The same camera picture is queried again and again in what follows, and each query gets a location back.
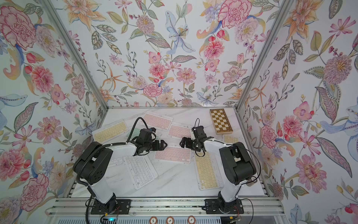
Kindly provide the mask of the pink keyboard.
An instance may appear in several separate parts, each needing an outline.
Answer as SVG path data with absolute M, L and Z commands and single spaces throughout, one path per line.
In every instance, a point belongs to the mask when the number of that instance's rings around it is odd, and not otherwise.
M 191 128 L 181 124 L 172 123 L 169 127 L 167 136 L 177 139 L 182 139 L 183 137 L 190 138 Z
M 174 163 L 191 163 L 191 150 L 181 147 L 167 146 L 163 151 L 156 151 L 155 160 L 174 162 Z
M 148 126 L 160 130 L 168 130 L 173 121 L 172 117 L 168 117 L 161 114 L 149 113 L 149 112 L 143 115 L 143 119 L 145 120 Z

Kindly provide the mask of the yellow keyboard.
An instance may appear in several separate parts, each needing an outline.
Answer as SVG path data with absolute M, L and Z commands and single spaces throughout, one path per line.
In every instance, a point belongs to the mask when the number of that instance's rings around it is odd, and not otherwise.
M 222 141 L 225 142 L 225 143 L 233 144 L 233 143 L 240 142 L 241 139 L 237 138 L 237 137 L 234 137 L 232 135 L 223 135 L 222 136 Z
M 129 129 L 124 120 L 118 120 L 111 124 L 104 125 L 100 129 L 92 132 L 94 141 L 104 144 L 114 138 L 128 132 Z
M 215 155 L 210 153 L 194 153 L 194 164 L 198 188 L 201 191 L 221 189 L 224 183 Z

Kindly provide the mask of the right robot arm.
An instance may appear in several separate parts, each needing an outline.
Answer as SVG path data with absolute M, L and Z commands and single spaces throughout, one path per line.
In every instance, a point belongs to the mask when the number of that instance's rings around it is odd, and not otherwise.
M 182 138 L 180 146 L 195 152 L 212 153 L 221 158 L 226 181 L 218 198 L 224 203 L 233 202 L 242 185 L 254 183 L 258 179 L 256 166 L 241 142 L 221 142 L 207 136 L 204 127 L 198 126 L 192 128 L 191 137 Z

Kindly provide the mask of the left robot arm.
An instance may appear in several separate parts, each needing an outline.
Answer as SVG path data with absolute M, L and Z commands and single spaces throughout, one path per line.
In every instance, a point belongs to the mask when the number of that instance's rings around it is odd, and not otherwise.
M 101 144 L 94 141 L 75 162 L 73 171 L 76 173 L 76 182 L 84 185 L 98 202 L 106 204 L 115 197 L 103 178 L 113 158 L 163 151 L 167 146 L 164 140 L 156 139 L 155 131 L 151 129 L 141 129 L 138 137 L 126 142 Z

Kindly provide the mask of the white keyboard centre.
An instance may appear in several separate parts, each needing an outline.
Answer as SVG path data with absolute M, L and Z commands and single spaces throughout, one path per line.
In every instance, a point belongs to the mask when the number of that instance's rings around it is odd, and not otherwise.
M 156 169 L 147 155 L 126 156 L 124 162 L 136 190 L 148 185 L 158 177 Z

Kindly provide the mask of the wooden chessboard box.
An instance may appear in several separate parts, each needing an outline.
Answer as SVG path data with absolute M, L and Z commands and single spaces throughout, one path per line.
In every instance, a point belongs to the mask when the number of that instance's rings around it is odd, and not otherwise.
M 231 126 L 228 116 L 223 108 L 210 109 L 209 112 L 210 112 L 210 117 L 213 122 L 214 130 L 217 135 L 233 133 L 232 126 Z

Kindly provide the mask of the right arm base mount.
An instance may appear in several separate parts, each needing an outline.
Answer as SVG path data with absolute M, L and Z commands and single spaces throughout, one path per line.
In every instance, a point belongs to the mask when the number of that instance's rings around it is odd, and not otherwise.
M 232 202 L 226 202 L 221 194 L 218 193 L 218 197 L 214 199 L 205 199 L 205 205 L 202 210 L 206 214 L 236 214 L 241 215 L 244 213 L 242 202 L 240 199 L 234 198 Z

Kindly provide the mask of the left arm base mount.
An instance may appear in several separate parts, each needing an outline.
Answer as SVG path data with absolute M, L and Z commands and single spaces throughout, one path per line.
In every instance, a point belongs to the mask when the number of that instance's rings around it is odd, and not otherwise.
M 128 215 L 131 207 L 130 199 L 116 199 L 113 195 L 107 203 L 101 203 L 95 199 L 90 214 L 91 215 Z

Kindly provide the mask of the aluminium front rail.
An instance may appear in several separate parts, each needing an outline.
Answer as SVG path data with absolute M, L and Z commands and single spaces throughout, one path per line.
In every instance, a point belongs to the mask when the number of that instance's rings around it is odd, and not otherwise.
M 120 211 L 124 217 L 144 216 L 208 216 L 203 207 L 217 197 L 119 197 Z M 241 197 L 239 208 L 243 216 L 284 216 L 282 203 L 274 197 Z M 54 204 L 45 210 L 49 217 L 81 217 L 85 215 L 86 198 L 56 199 Z

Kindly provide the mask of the aluminium frame post left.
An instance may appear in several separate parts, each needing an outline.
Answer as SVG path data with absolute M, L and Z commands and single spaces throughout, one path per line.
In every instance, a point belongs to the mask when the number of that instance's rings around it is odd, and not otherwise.
M 56 12 L 53 4 L 51 1 L 48 0 L 40 0 L 40 5 L 43 7 L 44 11 L 48 14 L 49 19 L 52 23 L 54 23 L 54 27 L 59 33 L 59 36 L 64 41 L 65 45 L 68 47 L 71 57 L 73 58 L 74 62 L 79 67 L 80 71 L 84 75 L 85 80 L 89 84 L 89 87 L 92 89 L 92 92 L 99 103 L 99 105 L 103 108 L 105 112 L 108 112 L 108 104 L 105 102 L 102 94 L 100 93 L 99 88 L 97 87 L 93 76 L 91 75 L 90 71 L 88 70 L 87 66 L 85 65 L 84 60 L 80 56 L 76 45 L 72 41 L 68 30 L 65 28 L 60 16 Z

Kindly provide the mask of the aluminium frame post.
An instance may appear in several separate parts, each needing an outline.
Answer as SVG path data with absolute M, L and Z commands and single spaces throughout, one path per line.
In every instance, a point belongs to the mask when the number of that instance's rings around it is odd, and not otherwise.
M 250 73 L 250 75 L 248 76 L 248 78 L 244 78 L 245 83 L 244 83 L 243 92 L 241 94 L 239 101 L 235 105 L 236 112 L 239 112 L 243 108 L 243 106 L 245 104 L 245 100 L 246 100 L 246 98 L 250 92 L 250 89 L 258 75 L 258 72 L 260 71 L 270 50 L 272 49 L 272 47 L 274 45 L 274 41 L 278 35 L 278 32 L 279 32 L 281 26 L 283 25 L 283 21 L 285 20 L 286 16 L 288 15 L 293 3 L 294 3 L 294 1 L 282 1 L 282 4 L 277 12 L 276 19 L 274 20 L 273 25 L 270 29 L 270 34 L 267 36 L 267 39 L 263 44 L 262 50 L 258 54 L 258 58 L 257 58 L 257 61 L 254 65 L 254 67 L 253 67 L 253 70 Z
M 91 75 L 90 71 L 88 70 L 87 66 L 85 65 L 84 60 L 80 56 L 76 45 L 72 41 L 68 30 L 65 28 L 60 16 L 56 12 L 53 4 L 51 1 L 48 0 L 40 0 L 40 5 L 43 7 L 44 11 L 48 14 L 49 19 L 52 23 L 54 23 L 54 27 L 59 33 L 59 36 L 64 41 L 65 45 L 68 47 L 71 57 L 73 58 L 74 62 L 79 67 L 80 71 L 84 75 L 85 80 L 89 84 L 89 87 L 92 89 L 92 92 L 99 103 L 99 105 L 103 108 L 105 112 L 108 112 L 108 104 L 105 102 L 102 94 L 100 93 L 99 88 L 97 87 L 93 76 Z

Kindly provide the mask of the aluminium frame post right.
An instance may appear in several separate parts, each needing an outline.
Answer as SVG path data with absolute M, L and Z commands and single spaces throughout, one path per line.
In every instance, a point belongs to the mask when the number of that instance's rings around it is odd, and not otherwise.
M 283 25 L 283 21 L 285 20 L 286 16 L 288 15 L 293 3 L 294 3 L 294 1 L 282 1 L 282 4 L 277 12 L 276 19 L 274 20 L 273 25 L 270 29 L 270 34 L 267 36 L 267 39 L 263 44 L 262 50 L 258 54 L 258 58 L 257 58 L 257 61 L 254 65 L 254 67 L 253 67 L 253 70 L 250 73 L 250 75 L 248 76 L 248 78 L 244 78 L 245 83 L 244 83 L 243 92 L 241 94 L 239 101 L 235 105 L 236 112 L 239 112 L 243 108 L 243 106 L 245 104 L 245 100 L 246 100 L 246 98 L 250 92 L 250 89 L 258 75 L 258 72 L 260 71 L 270 50 L 272 49 L 272 47 L 274 45 L 274 41 L 278 35 L 278 32 L 279 32 L 281 26 Z

